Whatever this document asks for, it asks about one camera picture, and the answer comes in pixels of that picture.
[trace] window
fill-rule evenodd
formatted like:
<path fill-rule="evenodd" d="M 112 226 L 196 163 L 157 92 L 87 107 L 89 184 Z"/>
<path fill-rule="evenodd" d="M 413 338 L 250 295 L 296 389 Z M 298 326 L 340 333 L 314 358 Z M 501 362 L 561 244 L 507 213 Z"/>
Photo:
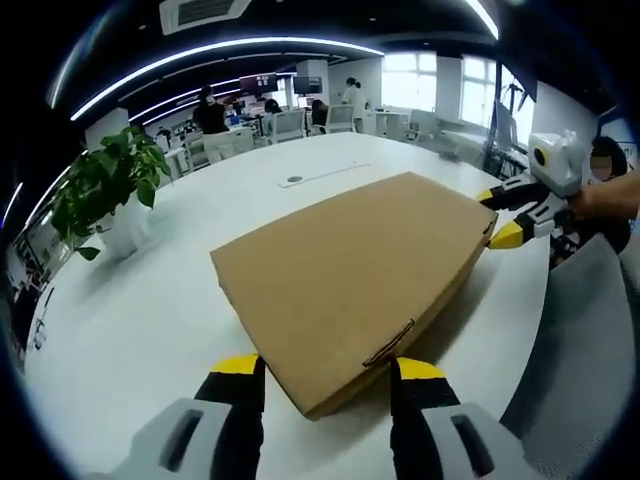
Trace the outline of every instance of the window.
<path fill-rule="evenodd" d="M 462 104 L 460 118 L 489 127 L 495 92 L 495 62 L 464 57 L 462 60 Z"/>
<path fill-rule="evenodd" d="M 276 102 L 278 102 L 278 105 L 282 106 L 287 106 L 287 92 L 285 91 L 284 88 L 284 78 L 281 78 L 278 80 L 278 91 L 277 92 L 271 92 L 271 98 L 273 98 Z"/>
<path fill-rule="evenodd" d="M 511 91 L 509 90 L 509 85 L 511 85 L 512 83 L 519 89 L 524 90 L 520 82 L 513 76 L 513 74 L 509 70 L 507 70 L 506 67 L 503 66 L 502 92 L 500 93 L 500 101 L 507 108 L 509 108 L 509 104 L 511 103 Z M 515 92 L 512 115 L 513 119 L 516 121 L 516 127 L 518 129 L 518 143 L 528 145 L 529 135 L 531 135 L 531 128 L 533 125 L 534 103 L 531 97 L 527 96 L 527 99 L 522 104 L 522 108 L 518 110 L 523 95 L 523 92 Z"/>
<path fill-rule="evenodd" d="M 464 57 L 462 78 L 462 104 L 460 118 L 467 122 L 489 128 L 493 114 L 493 99 L 496 84 L 496 64 L 493 60 Z M 500 101 L 508 108 L 511 94 L 509 85 L 515 84 L 522 88 L 520 82 L 506 68 L 502 67 L 502 91 Z M 528 144 L 533 123 L 534 103 L 530 97 L 525 100 L 522 109 L 518 106 L 522 93 L 516 92 L 513 118 L 518 128 L 518 143 Z"/>
<path fill-rule="evenodd" d="M 435 53 L 386 55 L 382 63 L 382 103 L 433 112 L 436 108 Z"/>

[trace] computer monitor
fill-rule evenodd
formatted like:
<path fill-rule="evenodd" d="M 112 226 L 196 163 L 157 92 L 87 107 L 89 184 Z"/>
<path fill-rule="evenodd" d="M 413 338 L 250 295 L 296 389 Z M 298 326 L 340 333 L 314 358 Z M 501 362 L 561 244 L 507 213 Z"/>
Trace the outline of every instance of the computer monitor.
<path fill-rule="evenodd" d="M 275 75 L 256 75 L 240 79 L 240 88 L 252 95 L 278 91 L 278 78 Z"/>
<path fill-rule="evenodd" d="M 322 77 L 293 77 L 293 93 L 297 95 L 322 93 Z"/>

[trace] desk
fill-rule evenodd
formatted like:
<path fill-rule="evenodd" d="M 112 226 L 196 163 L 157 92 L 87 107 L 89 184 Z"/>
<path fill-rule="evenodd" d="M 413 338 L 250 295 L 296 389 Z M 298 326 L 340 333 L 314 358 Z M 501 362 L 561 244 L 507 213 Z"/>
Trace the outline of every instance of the desk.
<path fill-rule="evenodd" d="M 43 319 L 47 342 L 25 362 L 35 411 L 56 444 L 81 472 L 110 471 L 128 454 L 136 431 L 175 399 L 192 397 L 214 363 L 255 351 L 218 286 L 211 250 L 406 171 L 468 196 L 499 183 L 413 145 L 354 133 L 320 135 L 238 155 L 159 190 L 148 245 L 119 264 L 108 255 L 86 262 L 75 254 L 51 282 L 56 290 Z M 293 175 L 320 178 L 278 185 Z M 501 214 L 497 228 L 515 214 Z M 497 418 L 533 347 L 548 258 L 546 238 L 483 252 L 428 329 L 437 345 L 427 340 L 412 347 L 416 355 L 437 359 L 462 401 Z M 263 425 L 258 478 L 395 478 L 384 389 L 366 390 L 343 411 L 310 422 L 267 373 Z"/>
<path fill-rule="evenodd" d="M 477 152 L 477 158 L 480 157 L 482 152 L 484 151 L 484 146 L 487 143 L 487 137 L 485 135 L 476 135 L 473 133 L 464 133 L 464 132 L 451 132 L 451 131 L 443 131 L 445 136 L 449 137 L 454 142 L 462 145 L 472 151 Z M 511 149 L 509 151 L 501 151 L 505 157 L 508 159 L 510 163 L 513 163 L 520 167 L 521 169 L 526 170 L 529 168 L 529 158 L 527 155 L 518 152 L 515 149 Z M 470 162 L 478 168 L 482 168 L 481 165 L 477 164 L 477 161 L 474 162 L 473 159 Z"/>
<path fill-rule="evenodd" d="M 176 180 L 189 171 L 189 162 L 186 158 L 186 150 L 184 147 L 174 148 L 164 154 L 167 160 L 169 170 L 171 170 L 171 179 Z"/>
<path fill-rule="evenodd" d="M 409 116 L 397 112 L 375 112 L 376 135 L 392 140 L 403 140 L 407 136 Z"/>

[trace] black shirt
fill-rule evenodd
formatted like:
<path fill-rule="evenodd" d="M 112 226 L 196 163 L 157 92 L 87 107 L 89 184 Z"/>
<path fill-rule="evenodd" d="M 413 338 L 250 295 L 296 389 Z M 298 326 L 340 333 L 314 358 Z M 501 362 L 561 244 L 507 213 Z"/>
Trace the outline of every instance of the black shirt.
<path fill-rule="evenodd" d="M 219 103 L 214 103 L 213 105 L 201 104 L 193 112 L 193 120 L 205 135 L 228 132 L 229 129 L 224 124 L 224 110 L 224 106 Z"/>
<path fill-rule="evenodd" d="M 311 111 L 311 123 L 313 125 L 326 125 L 327 124 L 327 111 L 326 110 L 312 110 Z"/>

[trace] flat cardboard box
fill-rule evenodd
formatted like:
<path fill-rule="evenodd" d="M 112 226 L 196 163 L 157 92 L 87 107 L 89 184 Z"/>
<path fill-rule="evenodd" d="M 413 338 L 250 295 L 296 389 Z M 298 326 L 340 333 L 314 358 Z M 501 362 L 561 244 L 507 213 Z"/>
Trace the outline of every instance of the flat cardboard box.
<path fill-rule="evenodd" d="M 280 218 L 211 258 L 258 353 L 317 419 L 429 325 L 495 220 L 473 199 L 404 173 Z"/>

